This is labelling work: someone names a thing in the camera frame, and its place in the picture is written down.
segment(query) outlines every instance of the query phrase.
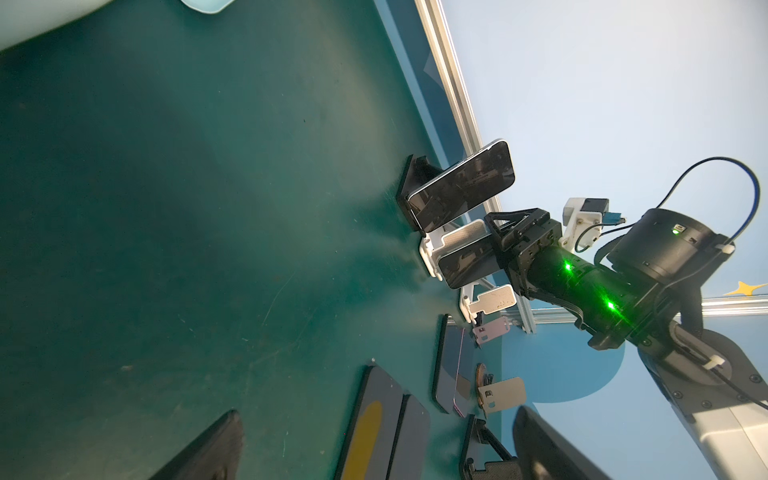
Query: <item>cable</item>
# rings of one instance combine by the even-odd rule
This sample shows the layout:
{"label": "cable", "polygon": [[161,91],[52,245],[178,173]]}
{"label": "cable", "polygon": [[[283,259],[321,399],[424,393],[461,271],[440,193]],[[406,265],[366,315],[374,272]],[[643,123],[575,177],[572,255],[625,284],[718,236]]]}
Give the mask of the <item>cable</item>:
{"label": "cable", "polygon": [[754,403],[755,405],[759,405],[759,406],[763,407],[765,410],[768,410],[768,405],[766,405],[765,403],[762,403],[760,400],[758,400],[758,399],[756,399],[755,397],[751,396],[749,393],[747,393],[747,392],[744,392],[744,391],[743,391],[743,390],[742,390],[740,387],[738,387],[738,386],[737,386],[735,383],[733,383],[733,382],[731,382],[729,379],[727,379],[727,378],[725,377],[725,375],[723,375],[722,373],[718,372],[718,371],[716,370],[716,368],[717,368],[717,367],[714,367],[714,368],[710,369],[710,372],[714,373],[714,374],[715,374],[715,376],[716,376],[718,379],[720,379],[720,380],[723,380],[723,383],[725,383],[726,385],[728,385],[730,388],[732,388],[732,389],[733,389],[733,390],[734,390],[736,393],[738,393],[739,395],[742,395],[742,396],[744,396],[744,398],[746,398],[746,399],[747,399],[747,400],[749,400],[750,402]]}
{"label": "cable", "polygon": [[[578,238],[576,239],[576,247],[574,248],[574,251],[575,251],[576,253],[584,253],[584,252],[586,252],[586,251],[587,251],[587,249],[589,249],[589,247],[591,247],[591,245],[589,245],[589,246],[587,246],[587,247],[583,248],[582,250],[579,250],[579,249],[578,249],[578,243],[579,243],[579,242],[581,242],[581,239],[582,239],[582,238],[584,238],[584,235],[585,235],[585,234],[586,234],[586,233],[587,233],[589,230],[592,230],[592,229],[593,229],[593,228],[595,228],[595,227],[613,227],[613,226],[615,226],[615,225],[617,225],[617,223],[596,223],[595,225],[591,225],[591,226],[589,226],[589,228],[587,228],[586,230],[584,230],[583,232],[581,232],[581,235],[579,235],[579,236],[578,236]],[[633,223],[633,224],[631,224],[631,225],[627,225],[627,226],[625,226],[625,227],[621,227],[621,228],[614,228],[613,230],[609,230],[609,231],[607,231],[607,232],[599,233],[599,234],[598,234],[598,238],[602,238],[602,237],[603,237],[603,235],[608,235],[609,233],[618,232],[619,230],[623,230],[623,229],[625,229],[625,228],[629,228],[629,227],[632,227],[632,225],[634,225],[634,223]]]}
{"label": "cable", "polygon": [[[677,189],[677,186],[680,185],[680,182],[683,181],[685,176],[688,175],[691,170],[693,170],[694,168],[698,167],[701,164],[705,164],[706,162],[715,161],[715,160],[730,162],[731,164],[735,164],[738,167],[741,167],[741,169],[744,170],[746,172],[746,174],[750,176],[750,179],[752,180],[752,185],[754,186],[754,189],[755,189],[755,198],[754,198],[754,201],[752,203],[752,210],[750,211],[750,215],[746,218],[744,223],[742,223],[742,225],[739,228],[739,230],[737,230],[736,233],[734,233],[733,236],[730,239],[728,239],[728,241],[725,243],[726,245],[728,245],[728,244],[732,243],[739,235],[741,235],[741,233],[744,230],[746,230],[746,228],[750,225],[750,223],[752,223],[752,219],[755,217],[755,214],[757,213],[757,207],[760,204],[760,182],[757,180],[757,176],[752,171],[752,169],[749,168],[748,166],[746,166],[744,162],[736,160],[735,158],[731,158],[731,157],[709,157],[709,158],[705,158],[704,160],[696,162],[695,164],[693,164],[690,167],[688,167],[688,169],[685,170],[683,172],[683,174],[680,175],[677,178],[677,181],[674,183],[674,185],[672,185],[672,188],[667,192],[667,195],[664,196],[664,199],[656,206],[656,208],[661,208],[661,206],[664,205],[667,202],[667,200],[669,200],[669,198],[672,196],[672,193]],[[609,233],[618,232],[619,230],[624,230],[625,228],[630,228],[633,225],[634,225],[634,223],[631,223],[631,224],[626,225],[626,226],[621,227],[621,228],[614,228],[613,230],[609,230],[607,232],[603,232],[600,235],[598,235],[598,239],[603,237],[603,235],[608,235]],[[598,227],[598,226],[604,226],[604,224],[600,223],[600,224],[597,224],[597,225],[593,225],[592,227]],[[576,253],[583,253],[583,252],[587,251],[587,249],[589,248],[589,247],[587,247],[587,248],[584,248],[583,250],[579,250],[578,249],[578,243],[579,243],[579,241],[581,241],[581,238],[584,236],[584,234],[587,233],[587,231],[590,230],[592,227],[587,228],[579,236],[579,238],[576,240],[576,249],[575,249]],[[691,276],[699,273],[706,266],[707,265],[702,266],[701,269],[699,269],[696,272],[692,273]]]}
{"label": "cable", "polygon": [[718,379],[722,380],[723,383],[728,385],[734,392],[738,393],[739,395],[743,396],[745,399],[749,400],[750,402],[754,403],[755,405],[763,407],[765,410],[768,410],[768,405],[765,403],[762,403],[760,400],[756,399],[755,397],[751,396],[749,393],[744,392],[741,387],[736,385],[735,383],[731,382],[728,378],[726,378],[725,375],[720,373],[717,369],[720,368],[720,364],[723,362],[723,359],[719,356],[712,356],[707,358],[704,354],[697,352],[699,355],[702,355],[705,360],[702,361],[701,359],[696,358],[694,355],[694,352],[689,350],[688,347],[683,348],[682,346],[677,346],[676,350],[679,353],[682,353],[683,356],[688,357],[689,360],[696,363],[698,366],[704,368],[704,365],[706,362],[714,361],[715,359],[718,359],[718,364],[713,366],[711,369],[704,368],[705,370],[712,372]]}
{"label": "cable", "polygon": [[669,200],[669,197],[672,196],[672,192],[675,191],[675,189],[677,188],[677,185],[679,185],[680,182],[683,181],[685,176],[688,175],[691,170],[693,170],[694,168],[698,167],[701,164],[705,164],[706,162],[715,161],[715,160],[730,162],[731,164],[741,167],[741,169],[744,170],[746,174],[750,176],[750,179],[752,180],[752,185],[754,186],[754,189],[755,189],[755,197],[752,202],[752,210],[750,211],[750,214],[746,218],[744,223],[741,224],[741,227],[739,228],[739,230],[737,230],[736,233],[734,233],[733,236],[729,238],[728,241],[725,243],[726,245],[728,245],[729,243],[732,243],[736,238],[738,238],[738,236],[741,235],[741,233],[744,230],[746,230],[746,228],[750,225],[750,223],[752,223],[752,219],[755,217],[755,214],[757,213],[757,207],[758,205],[760,205],[760,182],[757,180],[757,176],[755,175],[755,172],[753,172],[751,168],[746,166],[744,162],[736,160],[735,158],[731,158],[731,157],[709,157],[696,162],[695,164],[688,167],[688,169],[685,170],[683,174],[677,178],[677,181],[674,183],[674,185],[672,185],[672,188],[667,193],[667,196],[664,197],[664,199],[656,206],[656,208],[661,208],[661,206],[664,205],[664,203],[667,200]]}
{"label": "cable", "polygon": [[580,309],[578,306],[574,305],[573,303],[567,302],[565,300],[561,300],[556,296],[549,295],[548,293],[544,293],[542,290],[539,290],[538,288],[529,288],[528,292],[531,294],[532,297],[538,300],[563,307],[568,312],[571,312],[573,316],[579,319],[581,323],[584,323],[584,311]]}
{"label": "cable", "polygon": [[[744,230],[746,230],[746,228],[750,225],[750,223],[752,223],[752,219],[755,217],[755,214],[757,213],[757,208],[760,205],[760,182],[757,180],[757,176],[755,175],[755,172],[753,172],[751,168],[749,168],[748,166],[746,166],[743,162],[741,162],[739,160],[736,160],[736,159],[730,158],[730,157],[709,157],[709,158],[705,158],[704,160],[696,162],[695,164],[693,164],[690,167],[688,167],[688,169],[686,171],[684,171],[683,174],[680,175],[679,178],[677,178],[677,181],[674,183],[674,185],[670,189],[669,193],[667,193],[667,196],[664,197],[664,199],[661,201],[660,204],[658,204],[658,206],[656,208],[659,208],[662,205],[664,205],[664,202],[666,202],[667,199],[669,199],[669,197],[672,195],[672,192],[674,192],[675,189],[677,188],[677,185],[680,184],[680,182],[683,180],[683,178],[685,178],[685,176],[688,175],[688,173],[691,170],[693,170],[694,168],[698,167],[701,164],[705,164],[706,162],[715,161],[715,160],[730,162],[732,164],[735,164],[735,165],[741,167],[741,169],[744,170],[746,172],[746,174],[750,176],[750,179],[752,180],[752,185],[753,185],[753,188],[754,188],[754,191],[755,191],[755,196],[754,196],[754,198],[752,200],[752,210],[750,210],[750,214],[746,217],[746,220],[744,221],[744,223],[741,224],[741,227],[739,227],[739,230],[736,230],[736,233],[734,233],[728,240],[725,241],[725,243],[723,243],[723,245],[731,245],[733,243],[733,241],[736,238],[738,238],[738,236],[741,235],[741,233]],[[687,280],[687,279],[691,278],[692,276],[697,275],[699,272],[701,272],[702,270],[707,268],[710,263],[712,263],[716,258],[718,258],[718,256],[719,256],[719,254],[713,256],[712,258],[710,258],[707,262],[704,263],[704,265],[702,265],[699,268],[697,268],[693,273],[689,273],[688,275],[683,276],[683,277],[681,277],[681,278],[679,278],[679,279],[677,279],[677,280],[675,280],[673,282],[669,282],[667,285],[661,287],[661,290],[659,290],[659,293],[656,294],[656,298],[654,299],[654,314],[658,314],[657,309],[659,307],[659,305],[658,305],[659,304],[659,299],[661,298],[661,294],[666,289],[668,289],[669,287],[673,286],[675,283],[682,282],[683,280]]]}

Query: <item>smartphone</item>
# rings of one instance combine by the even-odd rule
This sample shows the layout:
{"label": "smartphone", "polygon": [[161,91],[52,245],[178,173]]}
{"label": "smartphone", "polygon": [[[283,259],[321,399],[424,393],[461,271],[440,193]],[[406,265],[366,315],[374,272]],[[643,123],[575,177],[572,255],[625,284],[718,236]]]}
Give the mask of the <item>smartphone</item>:
{"label": "smartphone", "polygon": [[490,233],[465,247],[443,255],[437,264],[445,282],[453,289],[462,288],[501,269],[496,260]]}
{"label": "smartphone", "polygon": [[475,391],[475,342],[469,329],[462,329],[462,351],[458,355],[456,389],[453,393],[453,409],[461,417],[469,414],[472,392]]}
{"label": "smartphone", "polygon": [[475,383],[475,344],[450,315],[443,316],[432,396],[445,413],[466,416]]}
{"label": "smartphone", "polygon": [[420,230],[431,232],[515,182],[506,141],[496,140],[458,162],[408,196],[408,207]]}
{"label": "smartphone", "polygon": [[462,354],[464,334],[462,328],[450,315],[442,317],[440,341],[435,361],[435,378],[432,381],[432,396],[443,412],[454,409],[453,396],[456,391],[458,360]]}

